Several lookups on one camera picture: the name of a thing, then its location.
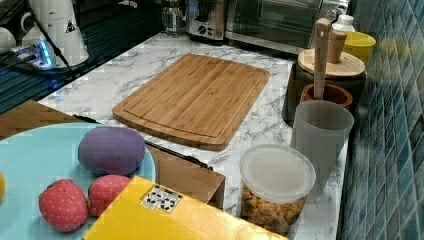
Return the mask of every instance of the purple dough ball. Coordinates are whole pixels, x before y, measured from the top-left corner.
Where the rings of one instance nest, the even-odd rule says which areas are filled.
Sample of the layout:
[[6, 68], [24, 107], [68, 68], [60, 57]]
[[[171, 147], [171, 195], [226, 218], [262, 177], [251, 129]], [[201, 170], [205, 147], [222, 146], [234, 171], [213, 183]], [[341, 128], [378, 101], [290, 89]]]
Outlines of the purple dough ball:
[[96, 175], [127, 176], [144, 159], [144, 138], [136, 131], [120, 127], [97, 127], [90, 130], [78, 146], [78, 160]]

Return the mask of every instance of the oven door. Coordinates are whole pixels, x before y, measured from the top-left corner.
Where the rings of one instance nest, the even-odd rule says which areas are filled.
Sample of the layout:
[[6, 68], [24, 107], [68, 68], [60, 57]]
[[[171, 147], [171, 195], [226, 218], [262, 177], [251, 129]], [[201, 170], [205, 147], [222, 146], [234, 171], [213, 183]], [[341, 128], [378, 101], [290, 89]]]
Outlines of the oven door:
[[310, 46], [321, 3], [322, 0], [230, 1], [226, 35], [235, 40], [240, 39], [232, 36], [256, 39], [263, 43], [258, 45], [265, 47], [288, 46], [295, 49], [289, 52], [299, 53]]

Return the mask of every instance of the toaster oven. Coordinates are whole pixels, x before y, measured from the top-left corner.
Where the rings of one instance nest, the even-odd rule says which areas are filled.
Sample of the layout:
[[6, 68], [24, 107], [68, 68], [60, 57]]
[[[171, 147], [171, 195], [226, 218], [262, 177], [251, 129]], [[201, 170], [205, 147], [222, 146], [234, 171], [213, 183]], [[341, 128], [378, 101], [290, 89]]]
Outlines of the toaster oven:
[[345, 14], [349, 1], [230, 0], [225, 37], [299, 54], [312, 47], [316, 20], [333, 9]]

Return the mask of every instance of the wooden jar lid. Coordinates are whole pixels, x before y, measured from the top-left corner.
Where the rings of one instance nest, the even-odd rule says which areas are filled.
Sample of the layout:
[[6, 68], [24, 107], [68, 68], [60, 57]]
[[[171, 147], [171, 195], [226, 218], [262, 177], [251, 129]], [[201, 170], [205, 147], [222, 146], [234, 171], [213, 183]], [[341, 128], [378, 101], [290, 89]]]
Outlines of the wooden jar lid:
[[[315, 49], [301, 52], [297, 58], [299, 65], [309, 73], [314, 74]], [[342, 52], [337, 64], [327, 62], [326, 78], [357, 77], [365, 71], [365, 64], [359, 58]]]

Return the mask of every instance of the cereal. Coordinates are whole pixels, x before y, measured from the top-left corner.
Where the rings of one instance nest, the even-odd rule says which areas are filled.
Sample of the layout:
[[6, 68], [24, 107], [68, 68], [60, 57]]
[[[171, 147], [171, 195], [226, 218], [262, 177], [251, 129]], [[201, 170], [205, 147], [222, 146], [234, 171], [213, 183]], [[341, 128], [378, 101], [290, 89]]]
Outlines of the cereal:
[[241, 217], [269, 231], [285, 234], [289, 225], [300, 215], [304, 199], [293, 203], [276, 204], [255, 196], [246, 186], [243, 187]]

